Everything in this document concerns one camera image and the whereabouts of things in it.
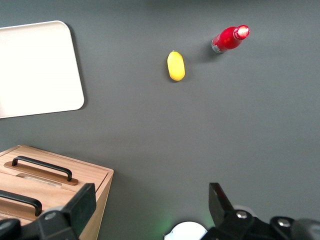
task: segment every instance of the black handle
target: black handle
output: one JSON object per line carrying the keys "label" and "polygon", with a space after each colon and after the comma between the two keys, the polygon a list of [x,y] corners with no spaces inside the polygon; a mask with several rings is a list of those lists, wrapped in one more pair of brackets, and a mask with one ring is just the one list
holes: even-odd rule
{"label": "black handle", "polygon": [[35,216],[38,217],[42,212],[42,204],[39,200],[32,197],[23,196],[9,191],[0,190],[0,198],[14,200],[24,204],[30,204],[35,208]]}
{"label": "black handle", "polygon": [[291,233],[294,240],[319,240],[320,221],[307,218],[296,220],[292,224]]}
{"label": "black handle", "polygon": [[66,173],[68,175],[68,177],[67,177],[67,181],[68,182],[70,182],[71,179],[72,179],[72,172],[68,168],[57,166],[57,165],[53,165],[53,164],[50,164],[50,163],[47,163],[47,162],[43,162],[43,161],[39,161],[39,160],[35,160],[33,158],[26,157],[26,156],[17,156],[17,157],[15,157],[12,160],[12,166],[17,165],[18,164],[18,160],[25,161],[25,162],[28,162],[28,163],[36,164],[36,165],[39,165],[39,166],[43,166],[43,167],[46,167],[46,168],[49,168],[49,169],[54,169],[54,170]]}

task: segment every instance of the bottle label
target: bottle label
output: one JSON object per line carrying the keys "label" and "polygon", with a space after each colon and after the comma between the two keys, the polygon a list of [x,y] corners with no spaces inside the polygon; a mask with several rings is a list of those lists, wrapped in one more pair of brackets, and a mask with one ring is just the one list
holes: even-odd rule
{"label": "bottle label", "polygon": [[236,28],[234,31],[233,31],[233,37],[237,40],[239,40],[239,33],[238,33],[238,28]]}
{"label": "bottle label", "polygon": [[217,54],[222,54],[223,52],[220,50],[220,48],[214,44],[214,41],[212,41],[211,43],[211,47],[213,49],[213,51],[215,51]]}

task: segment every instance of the yellow lemon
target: yellow lemon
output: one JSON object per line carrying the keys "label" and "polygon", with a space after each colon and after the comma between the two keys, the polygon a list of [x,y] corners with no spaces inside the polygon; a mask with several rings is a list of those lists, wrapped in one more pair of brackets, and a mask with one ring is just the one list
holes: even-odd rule
{"label": "yellow lemon", "polygon": [[184,78],[185,72],[185,64],[184,59],[182,58],[181,54],[177,51],[170,52],[168,59],[168,70],[170,78],[175,81],[180,81]]}

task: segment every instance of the screw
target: screw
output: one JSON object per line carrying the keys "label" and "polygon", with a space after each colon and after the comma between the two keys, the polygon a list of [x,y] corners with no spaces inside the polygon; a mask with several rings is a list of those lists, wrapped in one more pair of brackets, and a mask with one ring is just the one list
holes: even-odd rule
{"label": "screw", "polygon": [[290,222],[287,220],[287,219],[284,219],[284,218],[280,218],[278,220],[278,224],[281,226],[281,227],[285,227],[285,228],[288,228],[291,226]]}
{"label": "screw", "polygon": [[10,225],[11,225],[11,222],[9,222],[9,221],[2,223],[0,225],[0,230],[8,228],[8,227],[10,227]]}
{"label": "screw", "polygon": [[44,219],[45,220],[50,220],[50,219],[53,219],[57,214],[55,212],[51,212],[51,213],[48,213]]}
{"label": "screw", "polygon": [[246,219],[248,217],[248,215],[245,211],[237,211],[236,215],[240,219]]}

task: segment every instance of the bottle cap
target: bottle cap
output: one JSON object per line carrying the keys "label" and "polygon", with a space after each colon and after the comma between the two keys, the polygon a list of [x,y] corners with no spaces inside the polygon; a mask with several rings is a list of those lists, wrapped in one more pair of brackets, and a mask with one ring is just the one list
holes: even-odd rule
{"label": "bottle cap", "polygon": [[249,34],[250,34],[250,29],[247,25],[240,25],[233,32],[233,36],[238,40],[245,39],[246,37],[249,36]]}

